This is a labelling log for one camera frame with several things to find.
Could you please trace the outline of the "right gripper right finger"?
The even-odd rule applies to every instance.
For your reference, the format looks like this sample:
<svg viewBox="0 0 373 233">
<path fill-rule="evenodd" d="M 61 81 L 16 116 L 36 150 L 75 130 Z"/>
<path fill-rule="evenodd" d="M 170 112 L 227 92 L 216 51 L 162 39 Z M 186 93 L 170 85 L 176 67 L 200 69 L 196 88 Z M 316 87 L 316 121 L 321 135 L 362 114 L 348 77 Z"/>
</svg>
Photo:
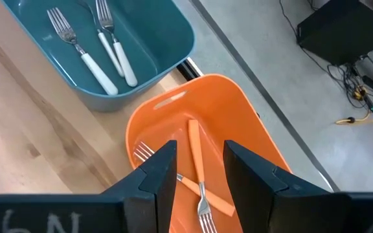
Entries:
<svg viewBox="0 0 373 233">
<path fill-rule="evenodd" d="M 233 140 L 223 162 L 243 233 L 332 233 L 326 190 Z"/>
</svg>

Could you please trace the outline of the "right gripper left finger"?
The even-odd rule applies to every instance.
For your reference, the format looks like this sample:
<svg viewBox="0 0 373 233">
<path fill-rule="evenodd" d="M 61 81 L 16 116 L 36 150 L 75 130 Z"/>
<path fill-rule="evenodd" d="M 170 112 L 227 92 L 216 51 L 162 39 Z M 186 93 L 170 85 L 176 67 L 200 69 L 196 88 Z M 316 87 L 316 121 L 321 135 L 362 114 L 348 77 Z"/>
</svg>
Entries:
<svg viewBox="0 0 373 233">
<path fill-rule="evenodd" d="M 125 178 L 102 192 L 102 233 L 169 233 L 176 187 L 177 142 L 169 140 Z"/>
</svg>

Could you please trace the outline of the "orange-handled silver fork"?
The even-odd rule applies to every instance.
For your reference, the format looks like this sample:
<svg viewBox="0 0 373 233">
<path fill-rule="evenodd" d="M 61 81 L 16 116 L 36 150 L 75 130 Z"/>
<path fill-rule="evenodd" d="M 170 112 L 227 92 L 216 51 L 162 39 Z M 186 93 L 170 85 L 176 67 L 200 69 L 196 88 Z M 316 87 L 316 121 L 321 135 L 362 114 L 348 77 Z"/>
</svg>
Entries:
<svg viewBox="0 0 373 233">
<path fill-rule="evenodd" d="M 145 162 L 149 159 L 153 154 L 154 150 L 152 150 L 149 146 L 145 143 L 140 142 L 134 149 L 133 154 L 140 159 L 142 162 Z M 196 195 L 200 196 L 200 189 L 198 183 L 191 181 L 187 177 L 181 175 L 180 173 L 177 174 L 177 180 L 184 184 L 188 189 L 194 192 Z M 207 201 L 217 210 L 222 212 L 223 214 L 232 217 L 235 213 L 235 207 L 223 200 L 222 198 L 218 197 L 217 195 L 213 194 L 209 190 L 205 190 L 205 195 Z"/>
<path fill-rule="evenodd" d="M 212 218 L 209 202 L 205 196 L 205 173 L 203 168 L 203 157 L 199 134 L 199 123 L 197 120 L 188 121 L 188 136 L 198 177 L 199 193 L 201 199 L 198 203 L 198 217 L 203 233 L 218 233 Z"/>
</svg>

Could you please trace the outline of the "orange plastic bin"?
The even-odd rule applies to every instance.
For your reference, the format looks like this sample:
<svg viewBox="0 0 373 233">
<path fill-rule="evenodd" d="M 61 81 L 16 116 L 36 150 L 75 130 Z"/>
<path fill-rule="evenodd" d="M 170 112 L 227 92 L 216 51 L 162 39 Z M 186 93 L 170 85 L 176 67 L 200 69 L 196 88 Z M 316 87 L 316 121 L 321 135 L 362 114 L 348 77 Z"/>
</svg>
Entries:
<svg viewBox="0 0 373 233">
<path fill-rule="evenodd" d="M 228 203 L 232 197 L 223 165 L 223 143 L 233 140 L 289 170 L 289 166 L 240 86 L 220 74 L 207 74 L 142 103 L 126 128 L 126 150 L 132 168 L 141 143 L 157 151 L 177 141 L 177 170 L 197 182 L 191 154 L 188 121 L 199 122 L 205 187 Z"/>
</svg>

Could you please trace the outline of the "dark teal plastic bin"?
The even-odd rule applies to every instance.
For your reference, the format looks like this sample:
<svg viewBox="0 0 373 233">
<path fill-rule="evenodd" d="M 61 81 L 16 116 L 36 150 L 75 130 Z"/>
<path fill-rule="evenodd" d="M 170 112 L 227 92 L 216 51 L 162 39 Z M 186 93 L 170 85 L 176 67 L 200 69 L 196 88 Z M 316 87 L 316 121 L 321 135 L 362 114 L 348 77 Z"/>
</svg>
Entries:
<svg viewBox="0 0 373 233">
<path fill-rule="evenodd" d="M 93 111 L 114 112 L 126 107 L 184 62 L 195 44 L 190 22 L 172 0 L 106 0 L 114 35 L 138 81 L 130 87 L 98 38 L 95 0 L 1 1 L 63 81 Z M 117 95 L 108 95 L 77 50 L 57 35 L 47 15 L 47 10 L 55 7 L 71 24 L 78 43 L 117 86 Z"/>
</svg>

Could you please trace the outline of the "black power strip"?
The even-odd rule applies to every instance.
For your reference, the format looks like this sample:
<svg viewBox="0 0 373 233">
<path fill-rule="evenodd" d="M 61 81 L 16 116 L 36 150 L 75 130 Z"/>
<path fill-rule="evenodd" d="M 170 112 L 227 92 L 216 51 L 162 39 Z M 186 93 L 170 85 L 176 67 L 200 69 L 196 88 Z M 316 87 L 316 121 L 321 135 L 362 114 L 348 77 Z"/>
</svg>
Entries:
<svg viewBox="0 0 373 233">
<path fill-rule="evenodd" d="M 373 113 L 373 101 L 370 99 L 369 95 L 364 94 L 363 100 L 365 104 L 367 105 L 368 109 Z"/>
</svg>

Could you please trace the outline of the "black computer tower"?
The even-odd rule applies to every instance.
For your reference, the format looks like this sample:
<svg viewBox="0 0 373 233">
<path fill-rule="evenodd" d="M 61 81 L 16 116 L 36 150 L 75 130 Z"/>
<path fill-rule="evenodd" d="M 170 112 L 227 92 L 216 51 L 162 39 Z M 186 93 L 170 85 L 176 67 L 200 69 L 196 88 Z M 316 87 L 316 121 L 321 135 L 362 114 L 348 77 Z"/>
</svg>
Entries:
<svg viewBox="0 0 373 233">
<path fill-rule="evenodd" d="M 297 25 L 297 43 L 332 65 L 373 51 L 373 0 L 329 0 Z"/>
</svg>

